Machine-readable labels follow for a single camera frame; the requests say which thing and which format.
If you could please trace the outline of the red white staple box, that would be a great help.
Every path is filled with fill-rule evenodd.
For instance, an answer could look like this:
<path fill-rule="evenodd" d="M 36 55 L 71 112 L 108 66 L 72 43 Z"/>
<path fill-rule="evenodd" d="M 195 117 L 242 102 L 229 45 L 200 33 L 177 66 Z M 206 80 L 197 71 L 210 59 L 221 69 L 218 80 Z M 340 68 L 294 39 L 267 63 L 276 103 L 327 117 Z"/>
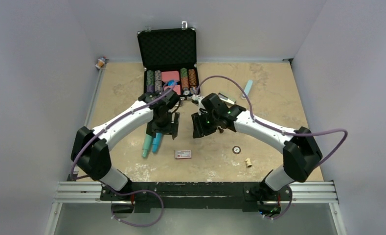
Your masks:
<path fill-rule="evenodd" d="M 192 158 L 191 150 L 176 150 L 175 151 L 175 159 L 176 160 L 191 159 L 191 158 Z"/>

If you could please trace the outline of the light blue stapler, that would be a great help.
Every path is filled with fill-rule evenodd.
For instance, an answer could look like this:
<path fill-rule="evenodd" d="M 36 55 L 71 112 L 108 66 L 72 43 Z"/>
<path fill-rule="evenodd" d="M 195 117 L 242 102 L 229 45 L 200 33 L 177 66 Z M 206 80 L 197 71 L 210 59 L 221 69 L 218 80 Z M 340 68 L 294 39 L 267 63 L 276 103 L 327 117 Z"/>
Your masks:
<path fill-rule="evenodd" d="M 245 84 L 242 84 L 242 90 L 245 93 L 245 95 L 243 95 L 242 91 L 237 88 L 236 85 L 230 84 L 218 92 L 218 97 L 227 105 L 234 105 L 237 103 L 238 99 L 246 100 L 245 96 L 249 96 L 252 86 L 252 80 L 248 80 Z"/>

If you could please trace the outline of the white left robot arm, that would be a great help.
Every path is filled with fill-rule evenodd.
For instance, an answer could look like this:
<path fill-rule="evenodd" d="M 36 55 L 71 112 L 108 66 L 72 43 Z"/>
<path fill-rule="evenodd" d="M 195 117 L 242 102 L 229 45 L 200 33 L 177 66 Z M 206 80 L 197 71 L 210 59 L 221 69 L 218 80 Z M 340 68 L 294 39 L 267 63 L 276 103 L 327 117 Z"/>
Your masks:
<path fill-rule="evenodd" d="M 178 134 L 180 114 L 171 109 L 180 101 L 180 96 L 171 89 L 162 94 L 144 93 L 127 110 L 110 121 L 89 129 L 81 127 L 74 140 L 71 160 L 92 180 L 100 181 L 112 188 L 118 200 L 131 195 L 131 180 L 112 166 L 110 151 L 138 127 L 147 125 L 146 132 L 154 137 L 157 133 Z"/>

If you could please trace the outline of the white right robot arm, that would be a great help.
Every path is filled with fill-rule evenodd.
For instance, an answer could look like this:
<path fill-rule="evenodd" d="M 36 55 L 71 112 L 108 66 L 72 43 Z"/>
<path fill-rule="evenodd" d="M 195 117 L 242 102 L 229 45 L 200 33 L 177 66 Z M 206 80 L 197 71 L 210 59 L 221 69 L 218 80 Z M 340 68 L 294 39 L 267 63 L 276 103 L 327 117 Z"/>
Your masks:
<path fill-rule="evenodd" d="M 257 119 L 242 106 L 227 106 L 215 93 L 194 95 L 192 102 L 199 108 L 192 114 L 193 138 L 208 136 L 218 128 L 229 129 L 254 137 L 282 154 L 282 165 L 261 183 L 260 193 L 266 199 L 274 198 L 292 182 L 305 182 L 322 159 L 317 142 L 305 127 L 295 130 Z"/>

